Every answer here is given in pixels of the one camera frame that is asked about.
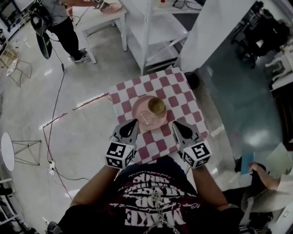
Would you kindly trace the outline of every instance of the shoe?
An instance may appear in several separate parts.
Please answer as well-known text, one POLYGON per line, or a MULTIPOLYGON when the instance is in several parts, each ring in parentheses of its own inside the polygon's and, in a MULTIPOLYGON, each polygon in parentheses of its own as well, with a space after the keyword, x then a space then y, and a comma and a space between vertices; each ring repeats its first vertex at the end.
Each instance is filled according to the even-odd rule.
POLYGON ((79 60, 75 60, 74 57, 69 56, 69 58, 75 63, 75 64, 80 64, 83 63, 84 61, 87 61, 90 59, 90 56, 88 55, 87 51, 85 49, 80 50, 82 56, 79 60))

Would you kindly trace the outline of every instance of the chain necklace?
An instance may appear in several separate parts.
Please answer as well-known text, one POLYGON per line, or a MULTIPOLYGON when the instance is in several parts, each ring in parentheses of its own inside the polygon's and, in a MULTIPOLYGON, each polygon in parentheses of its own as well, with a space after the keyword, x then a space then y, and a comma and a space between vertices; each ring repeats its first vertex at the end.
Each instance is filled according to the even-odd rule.
POLYGON ((157 227, 159 224, 166 225, 168 228, 172 229, 175 234, 180 234, 180 232, 174 227, 168 224, 167 220, 164 219, 162 209, 160 207, 160 201, 162 201, 161 194, 158 192, 153 192, 151 195, 152 201, 155 202, 155 208, 158 212, 158 221, 154 222, 152 226, 144 232, 148 234, 153 228, 157 227))

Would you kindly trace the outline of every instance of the checkered tablecloth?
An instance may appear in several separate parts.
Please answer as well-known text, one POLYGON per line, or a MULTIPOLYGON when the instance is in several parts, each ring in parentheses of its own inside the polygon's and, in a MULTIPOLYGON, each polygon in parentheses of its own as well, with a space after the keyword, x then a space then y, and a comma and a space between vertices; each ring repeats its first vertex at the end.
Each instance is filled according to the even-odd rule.
POLYGON ((203 138, 207 137, 208 130, 201 110, 184 73, 179 68, 159 71, 112 87, 109 100, 114 106, 119 123, 133 118, 132 106, 143 95, 156 96, 164 101, 168 123, 153 131, 139 132, 136 141, 136 163, 148 163, 178 151, 172 129, 174 120, 194 125, 203 138))

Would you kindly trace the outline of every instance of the blue card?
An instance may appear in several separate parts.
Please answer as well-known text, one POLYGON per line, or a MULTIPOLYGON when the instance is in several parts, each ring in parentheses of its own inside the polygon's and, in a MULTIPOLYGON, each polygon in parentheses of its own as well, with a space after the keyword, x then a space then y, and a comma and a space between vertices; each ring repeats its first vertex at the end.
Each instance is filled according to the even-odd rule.
POLYGON ((254 153, 242 155, 241 175, 252 174, 252 171, 248 172, 247 168, 249 163, 252 163, 254 161, 254 156, 254 153))

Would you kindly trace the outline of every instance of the black t-shirt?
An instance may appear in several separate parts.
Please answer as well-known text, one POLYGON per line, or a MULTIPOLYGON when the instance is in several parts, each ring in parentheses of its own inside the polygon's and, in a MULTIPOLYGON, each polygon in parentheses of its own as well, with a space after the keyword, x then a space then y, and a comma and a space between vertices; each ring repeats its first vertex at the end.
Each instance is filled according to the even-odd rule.
MULTIPOLYGON (((158 220, 151 194, 161 194, 160 208, 169 225, 181 234, 236 233, 243 216, 239 209, 218 211, 204 202, 183 177, 155 171, 119 176, 95 207, 73 206, 59 223, 66 233, 144 233, 158 220)), ((158 225, 151 233, 174 233, 158 225)))

